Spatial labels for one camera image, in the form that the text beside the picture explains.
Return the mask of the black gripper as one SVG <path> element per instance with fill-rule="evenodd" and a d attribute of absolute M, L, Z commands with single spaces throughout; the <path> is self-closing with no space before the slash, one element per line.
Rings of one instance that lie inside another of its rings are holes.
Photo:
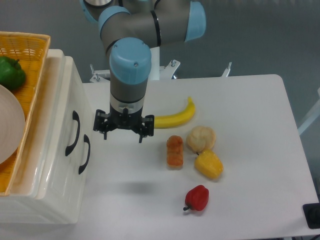
<path fill-rule="evenodd" d="M 139 143 L 144 138 L 152 137 L 155 129 L 155 116 L 147 115 L 142 117 L 143 107 L 138 111 L 130 113 L 129 109 L 116 110 L 110 105 L 110 112 L 106 113 L 101 109 L 95 112 L 93 130 L 103 134 L 103 139 L 107 139 L 108 132 L 115 129 L 134 130 L 139 135 Z"/>

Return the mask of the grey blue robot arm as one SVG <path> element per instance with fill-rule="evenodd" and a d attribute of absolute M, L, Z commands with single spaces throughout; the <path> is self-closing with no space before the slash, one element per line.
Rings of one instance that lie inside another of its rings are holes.
<path fill-rule="evenodd" d="M 153 48 L 188 42 L 206 31 L 202 4 L 191 0 L 82 0 L 86 18 L 98 25 L 110 72 L 109 113 L 97 110 L 93 130 L 106 135 L 115 129 L 131 130 L 140 138 L 155 129 L 188 122 L 195 113 L 186 108 L 167 116 L 143 116 Z"/>

